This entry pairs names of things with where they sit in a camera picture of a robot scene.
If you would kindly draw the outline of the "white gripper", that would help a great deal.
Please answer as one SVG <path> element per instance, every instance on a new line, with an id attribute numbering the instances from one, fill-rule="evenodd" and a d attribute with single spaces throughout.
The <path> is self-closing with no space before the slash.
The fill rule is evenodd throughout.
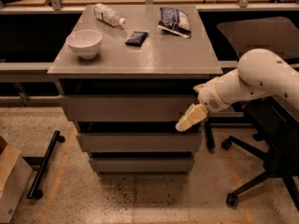
<path id="1" fill-rule="evenodd" d="M 220 98 L 217 92 L 217 81 L 218 79 L 215 77 L 206 83 L 193 87 L 193 89 L 198 93 L 197 99 L 200 104 L 190 105 L 185 114 L 179 119 L 176 124 L 176 129 L 179 132 L 185 132 L 193 125 L 204 120 L 207 117 L 208 111 L 219 112 L 229 106 Z"/>

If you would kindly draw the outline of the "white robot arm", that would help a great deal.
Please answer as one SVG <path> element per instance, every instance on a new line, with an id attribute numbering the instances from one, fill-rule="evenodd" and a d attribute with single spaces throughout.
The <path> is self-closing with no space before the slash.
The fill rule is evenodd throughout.
<path id="1" fill-rule="evenodd" d="M 236 69 L 193 88 L 199 104 L 192 104 L 176 124 L 185 132 L 204 120 L 209 112 L 219 112 L 239 101 L 252 101 L 273 94 L 299 108 L 299 73 L 268 49 L 246 52 Z"/>

